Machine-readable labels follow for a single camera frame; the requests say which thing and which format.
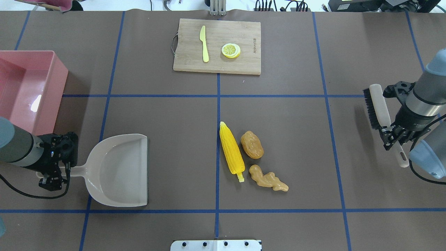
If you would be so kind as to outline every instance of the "lemon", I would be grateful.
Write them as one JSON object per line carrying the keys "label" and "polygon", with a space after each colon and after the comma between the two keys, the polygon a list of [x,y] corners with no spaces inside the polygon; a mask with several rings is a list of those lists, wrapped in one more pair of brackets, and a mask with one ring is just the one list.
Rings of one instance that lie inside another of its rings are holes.
{"label": "lemon", "polygon": [[240,46],[238,46],[237,44],[228,43],[222,47],[223,55],[225,55],[225,57],[230,59],[234,59],[240,56],[240,52],[241,52]]}

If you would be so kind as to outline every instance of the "corn cob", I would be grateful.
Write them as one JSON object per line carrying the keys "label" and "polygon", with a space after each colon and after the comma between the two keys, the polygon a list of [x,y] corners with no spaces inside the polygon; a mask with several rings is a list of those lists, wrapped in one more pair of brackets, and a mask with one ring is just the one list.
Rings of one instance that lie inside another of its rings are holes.
{"label": "corn cob", "polygon": [[237,175],[239,182],[244,182],[245,179],[242,173],[245,171],[245,162],[231,130],[223,121],[220,122],[220,140],[229,170],[232,174]]}

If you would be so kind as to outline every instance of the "blue tape line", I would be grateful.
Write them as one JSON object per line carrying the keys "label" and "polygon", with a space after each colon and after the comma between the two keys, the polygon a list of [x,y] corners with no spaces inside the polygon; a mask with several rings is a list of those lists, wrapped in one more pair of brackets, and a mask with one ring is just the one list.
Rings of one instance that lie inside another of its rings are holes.
{"label": "blue tape line", "polygon": [[[107,120],[108,105],[110,103],[110,94],[112,92],[113,79],[115,77],[116,61],[118,60],[119,44],[121,41],[122,27],[124,25],[124,17],[125,17],[125,11],[122,12],[121,24],[119,27],[119,34],[118,34],[118,41],[116,42],[115,58],[113,59],[113,68],[111,69],[110,84],[108,86],[107,100],[105,102],[104,116],[102,119],[102,126],[101,126],[101,132],[99,135],[99,141],[102,141],[103,137],[104,137],[105,122]],[[91,196],[89,195],[88,203],[87,203],[87,212],[85,213],[84,226],[83,226],[83,230],[82,230],[81,243],[79,245],[79,251],[82,251],[82,249],[83,249],[85,234],[87,232],[88,217],[90,215],[90,206],[91,206]]]}
{"label": "blue tape line", "polygon": [[149,97],[149,98],[216,98],[212,94],[111,94],[110,97]]}
{"label": "blue tape line", "polygon": [[412,30],[412,23],[410,22],[409,12],[407,11],[406,11],[406,19],[407,19],[407,24],[409,25],[410,35],[412,36],[413,46],[415,47],[415,52],[417,53],[418,61],[420,61],[421,69],[424,71],[423,60],[421,59],[420,52],[418,51],[417,41],[415,40],[415,36]]}
{"label": "blue tape line", "polygon": [[[0,209],[0,213],[86,213],[83,209]],[[92,213],[215,213],[215,209],[106,209]],[[391,213],[391,212],[446,212],[446,208],[358,208],[358,209],[219,209],[219,213]]]}
{"label": "blue tape line", "polygon": [[[328,102],[327,87],[326,87],[326,83],[325,83],[324,66],[322,63],[322,55],[321,55],[321,48],[320,48],[320,44],[319,44],[318,28],[316,25],[316,16],[315,16],[314,12],[312,14],[313,14],[314,36],[316,38],[316,47],[318,50],[318,57],[319,57],[319,67],[320,67],[320,71],[321,71],[322,86],[324,88],[325,106],[327,109],[328,125],[330,127],[331,145],[333,148],[333,157],[335,159],[334,164],[336,166],[336,175],[338,177],[339,196],[341,198],[342,209],[345,210],[344,192],[343,192],[343,188],[342,188],[341,172],[339,170],[339,162],[338,162],[338,153],[336,150],[336,142],[335,142],[335,136],[334,136],[334,132],[333,132],[333,124],[332,124],[332,120],[331,120],[330,104]],[[343,218],[344,218],[345,236],[346,236],[346,240],[347,240],[347,248],[348,248],[348,251],[351,251],[350,232],[348,230],[347,214],[345,213],[345,211],[343,212]]]}
{"label": "blue tape line", "polygon": [[343,209],[220,209],[220,213],[342,213]]}
{"label": "blue tape line", "polygon": [[383,213],[383,212],[446,212],[446,208],[360,208],[345,209],[347,213]]}
{"label": "blue tape line", "polygon": [[113,88],[113,79],[115,77],[116,61],[118,60],[119,44],[121,41],[122,27],[124,25],[124,17],[125,17],[125,11],[122,12],[121,25],[119,28],[118,41],[116,42],[115,58],[113,60],[113,68],[111,69],[110,84],[108,85],[108,94],[107,94],[107,100],[105,101],[105,109],[104,109],[104,115],[102,118],[102,125],[101,125],[101,132],[99,135],[99,141],[102,141],[103,137],[104,137],[105,121],[107,120],[108,106],[110,103],[110,97],[111,97],[112,88]]}
{"label": "blue tape line", "polygon": [[235,95],[228,95],[223,94],[220,95],[222,98],[323,98],[324,95],[292,95],[292,94],[235,94]]}
{"label": "blue tape line", "polygon": [[85,212],[84,225],[83,225],[83,228],[82,228],[82,235],[81,235],[81,243],[79,244],[79,251],[83,250],[83,244],[84,244],[84,241],[85,241],[85,234],[87,233],[88,217],[90,216],[90,206],[91,206],[91,196],[88,195],[87,211]]}
{"label": "blue tape line", "polygon": [[113,98],[364,98],[364,95],[351,94],[332,94],[332,95],[318,95],[318,94],[63,94],[62,97],[113,97]]}
{"label": "blue tape line", "polygon": [[122,12],[121,26],[119,27],[118,42],[116,43],[116,50],[115,50],[115,59],[113,60],[113,67],[111,69],[111,77],[110,77],[110,85],[108,86],[108,94],[109,95],[112,93],[113,79],[115,78],[116,61],[118,60],[119,44],[121,42],[121,35],[122,35],[122,26],[124,25],[124,16],[125,16],[125,11]]}
{"label": "blue tape line", "polygon": [[215,169],[215,238],[219,237],[219,209],[220,209],[220,73],[217,73],[217,147]]}
{"label": "blue tape line", "polygon": [[26,25],[28,24],[29,15],[31,14],[31,11],[28,11],[28,14],[26,14],[25,23],[23,23],[22,31],[20,32],[19,39],[17,40],[16,47],[14,50],[19,49],[20,41],[22,40],[23,33],[25,32]]}
{"label": "blue tape line", "polygon": [[173,209],[173,210],[156,210],[156,209],[119,209],[119,210],[90,210],[90,213],[153,213],[153,214],[165,214],[165,213],[215,213],[214,209]]}
{"label": "blue tape line", "polygon": [[64,98],[105,98],[107,94],[62,94]]}
{"label": "blue tape line", "polygon": [[0,209],[0,213],[86,213],[82,209]]}

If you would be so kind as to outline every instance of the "cutting board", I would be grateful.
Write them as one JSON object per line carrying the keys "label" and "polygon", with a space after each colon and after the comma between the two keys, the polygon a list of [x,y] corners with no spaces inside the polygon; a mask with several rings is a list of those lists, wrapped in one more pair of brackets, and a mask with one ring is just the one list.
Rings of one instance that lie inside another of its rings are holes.
{"label": "cutting board", "polygon": [[[209,62],[203,62],[201,27],[206,26]],[[178,46],[173,69],[212,73],[252,74],[261,72],[261,38],[259,22],[180,19]],[[221,49],[227,43],[240,46],[240,56],[225,57]]]}

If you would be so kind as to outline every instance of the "brush bristles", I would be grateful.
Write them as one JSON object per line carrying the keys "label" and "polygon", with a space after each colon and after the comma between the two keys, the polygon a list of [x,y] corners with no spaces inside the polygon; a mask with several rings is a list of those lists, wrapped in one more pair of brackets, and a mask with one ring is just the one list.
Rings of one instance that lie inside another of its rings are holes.
{"label": "brush bristles", "polygon": [[373,129],[378,130],[381,128],[380,123],[378,122],[378,118],[376,117],[375,107],[373,106],[372,96],[370,94],[369,88],[364,89],[364,98],[365,104],[367,106],[368,119],[370,121],[370,125]]}

